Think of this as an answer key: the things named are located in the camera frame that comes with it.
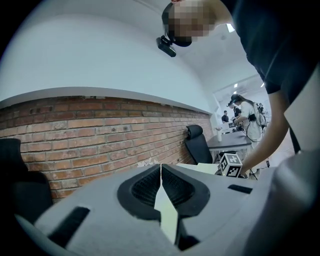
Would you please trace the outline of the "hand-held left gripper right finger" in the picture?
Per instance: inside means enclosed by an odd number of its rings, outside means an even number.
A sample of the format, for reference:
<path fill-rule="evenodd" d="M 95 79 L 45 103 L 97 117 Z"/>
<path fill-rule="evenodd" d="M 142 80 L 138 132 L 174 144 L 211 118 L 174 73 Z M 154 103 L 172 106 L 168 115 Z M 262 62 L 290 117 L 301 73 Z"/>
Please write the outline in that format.
<path fill-rule="evenodd" d="M 173 229 L 162 250 L 245 250 L 254 220 L 241 213 L 253 194 L 251 180 L 164 164 L 161 185 L 168 198 L 162 225 Z"/>

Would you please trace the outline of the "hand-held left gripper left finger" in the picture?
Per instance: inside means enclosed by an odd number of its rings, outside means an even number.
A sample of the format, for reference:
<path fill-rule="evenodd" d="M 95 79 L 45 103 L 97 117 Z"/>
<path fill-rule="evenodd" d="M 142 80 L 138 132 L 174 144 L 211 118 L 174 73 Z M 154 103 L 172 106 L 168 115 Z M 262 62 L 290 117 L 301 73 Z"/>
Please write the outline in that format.
<path fill-rule="evenodd" d="M 96 179 L 54 204 L 35 227 L 65 250 L 159 250 L 158 164 Z"/>

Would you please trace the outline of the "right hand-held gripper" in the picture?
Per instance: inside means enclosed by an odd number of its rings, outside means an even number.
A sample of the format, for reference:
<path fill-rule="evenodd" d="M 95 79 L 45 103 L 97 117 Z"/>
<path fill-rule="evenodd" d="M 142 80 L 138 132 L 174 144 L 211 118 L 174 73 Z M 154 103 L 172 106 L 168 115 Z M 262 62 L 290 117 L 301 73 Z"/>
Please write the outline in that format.
<path fill-rule="evenodd" d="M 224 153 L 219 161 L 216 175 L 237 178 L 242 170 L 243 164 L 235 153 Z"/>

